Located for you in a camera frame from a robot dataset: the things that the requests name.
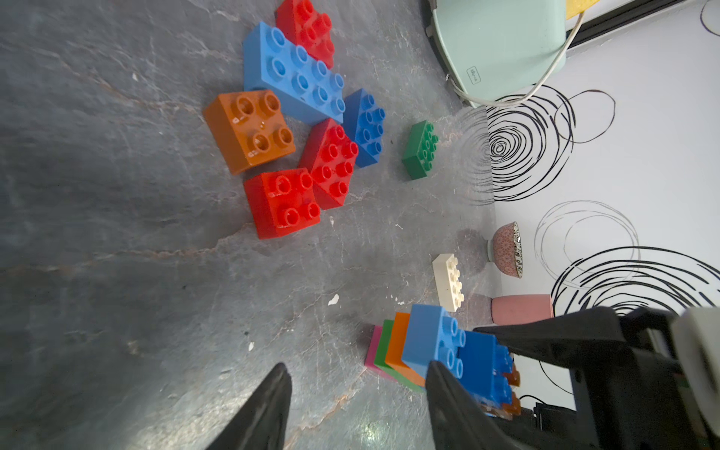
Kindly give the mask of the small brown lego brick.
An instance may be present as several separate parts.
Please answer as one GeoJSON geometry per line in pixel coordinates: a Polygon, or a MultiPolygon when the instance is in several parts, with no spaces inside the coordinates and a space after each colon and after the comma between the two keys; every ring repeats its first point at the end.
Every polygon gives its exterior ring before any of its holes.
{"type": "Polygon", "coordinates": [[[514,387],[521,386],[521,375],[516,367],[513,365],[510,373],[504,373],[502,376],[508,381],[510,388],[510,403],[501,403],[500,407],[490,407],[489,414],[491,416],[500,417],[504,420],[513,420],[516,416],[521,416],[522,407],[521,401],[513,390],[514,387]]]}

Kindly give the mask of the small blue lego brick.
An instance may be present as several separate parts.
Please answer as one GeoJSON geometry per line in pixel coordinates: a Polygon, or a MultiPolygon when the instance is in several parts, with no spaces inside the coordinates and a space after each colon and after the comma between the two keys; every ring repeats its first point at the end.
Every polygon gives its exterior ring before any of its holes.
{"type": "Polygon", "coordinates": [[[493,335],[466,331],[466,337],[465,347],[459,350],[464,363],[461,385],[488,410],[510,403],[510,388],[503,374],[516,365],[513,355],[493,335]]]}

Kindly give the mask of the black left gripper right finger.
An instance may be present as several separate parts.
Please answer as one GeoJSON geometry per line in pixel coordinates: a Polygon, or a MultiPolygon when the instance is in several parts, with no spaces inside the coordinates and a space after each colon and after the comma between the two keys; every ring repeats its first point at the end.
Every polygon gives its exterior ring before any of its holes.
{"type": "Polygon", "coordinates": [[[519,449],[443,363],[429,363],[426,392],[436,449],[519,449]]]}

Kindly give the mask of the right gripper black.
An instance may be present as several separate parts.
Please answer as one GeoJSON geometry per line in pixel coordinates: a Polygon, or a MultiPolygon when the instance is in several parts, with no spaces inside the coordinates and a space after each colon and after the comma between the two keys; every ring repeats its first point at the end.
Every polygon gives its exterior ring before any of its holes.
{"type": "Polygon", "coordinates": [[[674,348],[656,352],[648,330],[671,337],[674,315],[640,307],[619,316],[596,307],[530,324],[477,327],[513,354],[566,368],[575,432],[559,436],[497,420],[522,449],[716,449],[674,348]]]}

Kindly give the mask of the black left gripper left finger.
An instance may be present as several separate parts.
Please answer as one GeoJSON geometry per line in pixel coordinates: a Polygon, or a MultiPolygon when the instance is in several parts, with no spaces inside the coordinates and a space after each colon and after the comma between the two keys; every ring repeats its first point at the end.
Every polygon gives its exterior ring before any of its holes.
{"type": "Polygon", "coordinates": [[[292,391],[286,365],[277,363],[208,449],[282,449],[292,391]]]}

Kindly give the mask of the magenta lego brick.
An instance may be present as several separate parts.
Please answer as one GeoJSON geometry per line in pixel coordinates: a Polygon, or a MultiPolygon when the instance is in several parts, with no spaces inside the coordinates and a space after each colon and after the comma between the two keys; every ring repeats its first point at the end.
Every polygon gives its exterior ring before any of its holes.
{"type": "Polygon", "coordinates": [[[373,327],[373,333],[372,338],[369,343],[369,350],[367,351],[367,356],[365,359],[365,367],[369,369],[370,371],[373,371],[377,375],[381,376],[382,378],[385,378],[387,380],[392,380],[393,377],[391,375],[388,375],[384,370],[380,369],[375,365],[375,357],[377,354],[378,346],[380,343],[380,339],[382,337],[382,328],[378,325],[375,325],[373,327]]]}

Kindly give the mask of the orange lego brick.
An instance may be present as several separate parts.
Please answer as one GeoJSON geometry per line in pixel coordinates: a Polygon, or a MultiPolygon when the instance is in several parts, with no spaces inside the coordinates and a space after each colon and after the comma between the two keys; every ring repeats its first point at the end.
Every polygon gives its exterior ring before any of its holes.
{"type": "Polygon", "coordinates": [[[396,313],[387,346],[385,363],[414,386],[424,388],[426,385],[425,379],[402,361],[410,318],[410,313],[396,313]]]}

